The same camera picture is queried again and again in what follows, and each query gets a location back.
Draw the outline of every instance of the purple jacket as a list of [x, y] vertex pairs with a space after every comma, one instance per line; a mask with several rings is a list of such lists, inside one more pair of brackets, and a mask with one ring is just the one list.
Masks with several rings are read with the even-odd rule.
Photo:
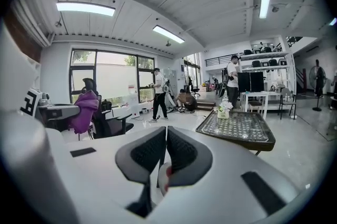
[[93, 113], [98, 110], [97, 96], [92, 90], [89, 90], [84, 94], [80, 94], [75, 105], [81, 111], [70, 120], [70, 127], [74, 128], [76, 134], [82, 134], [88, 130]]

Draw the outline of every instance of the man in white t-shirt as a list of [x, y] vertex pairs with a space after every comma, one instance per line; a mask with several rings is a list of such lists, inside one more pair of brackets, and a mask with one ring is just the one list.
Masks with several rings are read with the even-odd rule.
[[163, 111], [163, 119], [168, 120], [167, 118], [167, 110], [165, 105], [165, 92], [163, 91], [163, 87], [165, 85], [165, 77], [160, 72], [159, 68], [154, 68], [153, 73], [155, 75], [155, 84], [153, 85], [155, 96], [153, 100], [153, 119], [150, 122], [157, 122], [157, 112], [159, 105]]
[[238, 56], [233, 55], [231, 62], [227, 65], [227, 73], [229, 77], [227, 83], [228, 102], [232, 103], [233, 108], [235, 108], [237, 97], [239, 96], [239, 84], [237, 82], [237, 72], [235, 68], [238, 61]]

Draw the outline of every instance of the potted plant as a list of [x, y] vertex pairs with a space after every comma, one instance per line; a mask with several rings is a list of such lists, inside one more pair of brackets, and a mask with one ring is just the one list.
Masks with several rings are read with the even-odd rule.
[[233, 108], [232, 103], [223, 101], [217, 108], [217, 117], [220, 119], [228, 119], [230, 117], [230, 110]]

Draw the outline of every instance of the standing fan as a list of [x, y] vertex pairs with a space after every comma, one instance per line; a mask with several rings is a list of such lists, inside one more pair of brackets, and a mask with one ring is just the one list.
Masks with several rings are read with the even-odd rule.
[[[310, 86], [313, 87], [314, 90], [316, 90], [316, 83], [317, 83], [315, 68], [316, 68], [316, 66], [312, 67], [310, 72], [309, 72]], [[323, 89], [323, 87], [325, 86], [325, 83], [326, 83], [326, 74], [325, 74], [325, 71], [322, 67], [321, 67], [321, 69], [322, 69], [322, 73], [323, 73], [322, 74], [323, 75], [322, 89]], [[322, 109], [320, 107], [318, 107], [319, 100], [320, 100], [320, 96], [319, 96], [319, 94], [317, 94], [317, 106], [312, 108], [314, 111], [322, 111]]]
[[[315, 68], [316, 66], [312, 67], [310, 72], [309, 72], [309, 81], [310, 81], [310, 86], [314, 89], [316, 89], [316, 74], [315, 74]], [[324, 69], [321, 67], [322, 71], [323, 71], [323, 87], [325, 86], [326, 83], [326, 74]]]

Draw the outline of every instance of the person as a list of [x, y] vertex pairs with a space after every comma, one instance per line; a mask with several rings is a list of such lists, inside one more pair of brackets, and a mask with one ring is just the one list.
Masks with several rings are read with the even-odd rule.
[[191, 95], [191, 92], [185, 92], [183, 89], [180, 90], [180, 94], [176, 98], [178, 102], [178, 111], [183, 113], [185, 108], [193, 114], [197, 108], [196, 99]]
[[233, 55], [231, 62], [227, 65], [228, 72], [228, 83], [227, 83], [227, 92], [228, 92], [228, 102], [232, 103], [233, 108], [235, 108], [237, 97], [239, 96], [239, 84], [237, 82], [237, 72], [235, 65], [238, 63], [239, 58], [236, 55]]
[[320, 62], [316, 59], [316, 67], [315, 67], [315, 76], [316, 76], [316, 89], [315, 96], [320, 96], [323, 98], [323, 87], [324, 87], [324, 72], [322, 67], [320, 67]]
[[162, 108], [163, 111], [163, 119], [168, 120], [167, 118], [167, 111], [166, 111], [166, 105], [165, 105], [165, 92], [163, 91], [163, 87], [165, 85], [165, 78], [160, 72], [159, 68], [154, 68], [153, 72], [155, 75], [155, 84], [153, 85], [153, 88], [155, 90], [155, 96], [153, 100], [153, 118], [150, 120], [150, 122], [157, 122], [157, 112], [159, 105]]
[[[335, 90], [333, 92], [333, 98], [337, 99], [337, 70], [335, 71], [335, 77], [333, 78], [333, 81], [331, 83], [331, 86], [335, 86]], [[337, 109], [337, 100], [332, 100], [331, 105], [329, 106], [331, 110]]]
[[189, 76], [189, 86], [191, 87], [190, 91], [192, 91], [193, 90], [193, 83], [192, 83], [192, 79], [191, 79], [190, 76]]
[[175, 101], [178, 103], [178, 111], [185, 111], [185, 102], [186, 102], [186, 95], [185, 90], [181, 89], [179, 95], [175, 98]]

